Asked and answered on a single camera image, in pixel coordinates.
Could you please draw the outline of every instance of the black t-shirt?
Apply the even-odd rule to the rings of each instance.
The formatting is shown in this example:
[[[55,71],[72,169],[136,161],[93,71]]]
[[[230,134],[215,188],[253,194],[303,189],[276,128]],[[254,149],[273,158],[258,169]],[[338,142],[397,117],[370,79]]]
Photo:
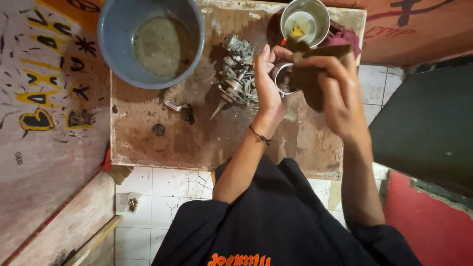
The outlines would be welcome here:
[[[392,226],[350,233],[322,205],[292,159],[263,156],[233,203],[184,203],[152,266],[420,265]]]

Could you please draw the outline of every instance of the hand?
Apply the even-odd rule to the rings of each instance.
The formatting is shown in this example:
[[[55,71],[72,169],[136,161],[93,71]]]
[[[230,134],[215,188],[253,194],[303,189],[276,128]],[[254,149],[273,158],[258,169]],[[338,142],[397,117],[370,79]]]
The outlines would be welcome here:
[[[353,52],[345,57],[343,63],[335,57],[310,56],[301,59],[299,64],[325,69],[318,75],[324,92],[325,120],[332,132],[343,140],[345,148],[369,145],[371,150]]]
[[[253,128],[268,139],[271,138],[287,112],[278,87],[268,75],[278,58],[292,62],[292,52],[280,46],[275,46],[270,51],[269,45],[265,44],[260,55],[254,60],[254,83],[258,94],[259,109]]]

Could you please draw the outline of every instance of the t-shirt sleeve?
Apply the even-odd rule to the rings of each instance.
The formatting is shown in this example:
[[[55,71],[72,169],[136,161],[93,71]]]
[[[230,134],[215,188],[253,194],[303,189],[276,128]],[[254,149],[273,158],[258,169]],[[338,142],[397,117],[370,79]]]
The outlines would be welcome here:
[[[351,233],[379,265],[421,266],[406,239],[390,225],[355,228]]]
[[[184,203],[164,237],[152,266],[198,265],[217,235],[229,204],[216,200]]]

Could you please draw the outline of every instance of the black string bracelet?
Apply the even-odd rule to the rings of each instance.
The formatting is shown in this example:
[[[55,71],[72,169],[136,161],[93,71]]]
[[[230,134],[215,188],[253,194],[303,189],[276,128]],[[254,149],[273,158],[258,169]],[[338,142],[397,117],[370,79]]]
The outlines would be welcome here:
[[[271,140],[268,140],[268,139],[265,138],[264,136],[258,135],[258,134],[253,130],[253,128],[251,127],[251,125],[250,125],[250,129],[251,129],[251,131],[252,131],[256,136],[258,136],[262,141],[266,142],[266,144],[269,146],[269,142],[270,142]]]

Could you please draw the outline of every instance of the carburetor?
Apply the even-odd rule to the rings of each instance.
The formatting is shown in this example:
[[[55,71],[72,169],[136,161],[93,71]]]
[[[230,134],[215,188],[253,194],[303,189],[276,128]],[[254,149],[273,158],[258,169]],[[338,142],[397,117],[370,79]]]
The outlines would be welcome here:
[[[247,40],[239,40],[238,35],[231,33],[224,37],[223,47],[228,51],[228,55],[223,58],[223,69],[219,72],[222,81],[218,88],[222,95],[210,120],[227,104],[246,108],[249,101],[258,102],[251,44]]]

